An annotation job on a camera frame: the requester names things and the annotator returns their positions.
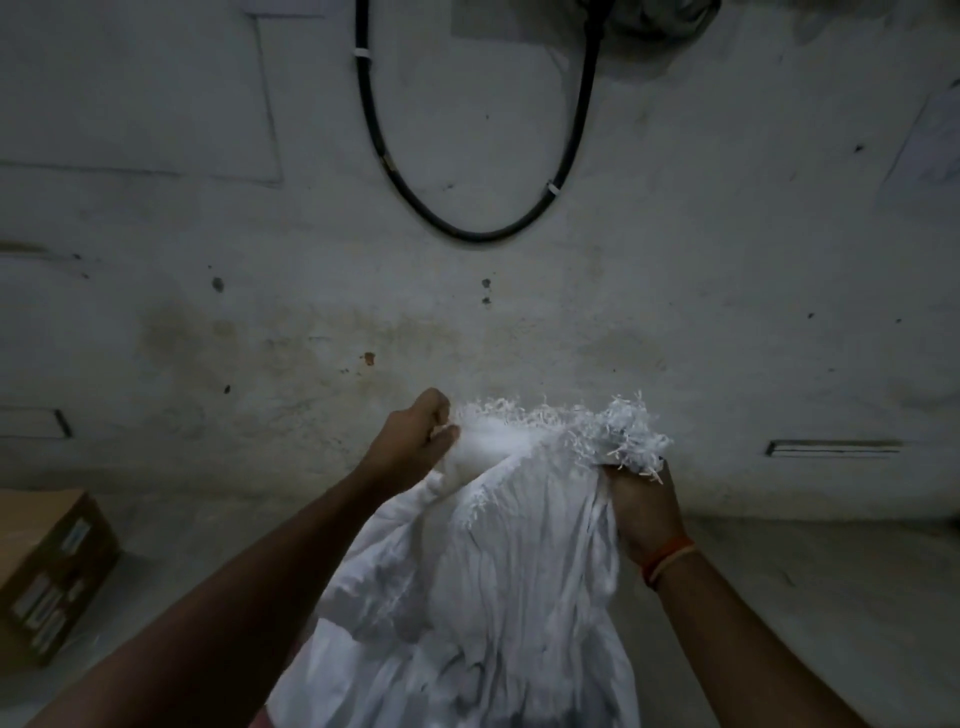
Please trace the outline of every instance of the right hand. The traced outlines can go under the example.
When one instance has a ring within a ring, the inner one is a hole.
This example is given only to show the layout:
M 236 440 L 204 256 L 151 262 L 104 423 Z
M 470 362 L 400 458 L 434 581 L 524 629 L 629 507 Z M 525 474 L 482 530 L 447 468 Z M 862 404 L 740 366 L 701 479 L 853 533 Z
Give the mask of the right hand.
M 685 536 L 684 520 L 666 460 L 657 475 L 637 475 L 605 465 L 610 480 L 613 514 L 630 558 L 642 564 L 650 554 L 677 536 Z

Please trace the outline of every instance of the label on box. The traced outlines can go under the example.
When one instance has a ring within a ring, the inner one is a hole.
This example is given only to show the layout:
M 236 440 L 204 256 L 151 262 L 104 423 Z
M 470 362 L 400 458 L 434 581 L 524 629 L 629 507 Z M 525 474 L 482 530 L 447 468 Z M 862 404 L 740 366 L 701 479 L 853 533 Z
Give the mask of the label on box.
M 50 649 L 50 645 L 53 644 L 65 624 L 66 614 L 63 613 L 62 609 L 58 609 L 44 622 L 43 627 L 36 633 L 34 640 L 30 643 L 30 647 L 41 655 L 44 654 Z
M 37 604 L 30 616 L 27 617 L 27 621 L 25 621 L 24 624 L 30 629 L 38 629 L 39 626 L 50 617 L 50 614 L 57 608 L 57 605 L 60 604 L 60 598 L 62 596 L 63 592 L 60 589 L 50 587 L 44 598 L 40 600 L 40 603 Z
M 84 519 L 77 519 L 77 522 L 73 524 L 73 528 L 70 529 L 70 533 L 66 535 L 63 543 L 60 544 L 60 550 L 69 556 L 73 556 L 77 553 L 77 549 L 80 548 L 80 544 L 84 542 L 86 534 L 89 532 L 90 524 Z
M 36 575 L 34 582 L 27 587 L 27 591 L 20 595 L 20 598 L 13 603 L 10 611 L 13 612 L 17 619 L 23 620 L 23 618 L 30 614 L 30 610 L 36 606 L 36 603 L 40 601 L 40 598 L 46 593 L 49 586 L 50 577 L 47 576 L 46 571 L 41 571 Z

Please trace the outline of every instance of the left hand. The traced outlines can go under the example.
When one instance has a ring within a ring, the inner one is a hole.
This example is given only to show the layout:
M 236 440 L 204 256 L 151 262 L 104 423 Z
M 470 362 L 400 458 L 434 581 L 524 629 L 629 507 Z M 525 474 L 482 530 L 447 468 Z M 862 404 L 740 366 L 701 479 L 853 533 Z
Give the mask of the left hand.
M 446 425 L 449 415 L 450 400 L 439 389 L 426 390 L 408 409 L 390 413 L 355 473 L 384 490 L 386 497 L 412 488 L 460 436 L 460 428 L 451 425 L 431 439 L 430 433 Z

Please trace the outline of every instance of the cardboard box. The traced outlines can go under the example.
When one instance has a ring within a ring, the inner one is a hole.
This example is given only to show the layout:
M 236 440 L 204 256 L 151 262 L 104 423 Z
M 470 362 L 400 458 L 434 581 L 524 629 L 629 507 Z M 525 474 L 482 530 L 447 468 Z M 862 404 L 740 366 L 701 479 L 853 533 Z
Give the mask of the cardboard box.
M 84 491 L 0 490 L 0 674 L 49 663 L 119 555 Z

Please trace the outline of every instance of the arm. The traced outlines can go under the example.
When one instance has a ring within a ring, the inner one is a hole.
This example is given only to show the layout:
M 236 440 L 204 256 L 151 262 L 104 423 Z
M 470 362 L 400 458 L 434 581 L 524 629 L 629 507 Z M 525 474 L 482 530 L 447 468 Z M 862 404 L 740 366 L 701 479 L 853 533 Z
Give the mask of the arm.
M 668 540 L 685 535 L 665 462 L 662 483 L 605 470 L 617 525 L 634 561 L 643 563 Z M 701 553 L 668 564 L 654 586 L 723 728 L 867 728 Z
M 30 728 L 246 728 L 373 511 L 419 482 L 457 437 L 436 389 L 394 412 L 357 469 L 187 594 Z

